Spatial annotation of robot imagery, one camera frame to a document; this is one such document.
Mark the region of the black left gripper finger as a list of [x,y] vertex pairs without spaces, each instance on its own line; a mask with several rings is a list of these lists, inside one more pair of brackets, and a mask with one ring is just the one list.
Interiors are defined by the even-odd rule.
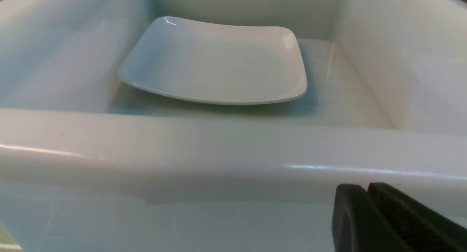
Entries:
[[386,183],[340,184],[334,196],[336,252],[465,252],[467,231]]

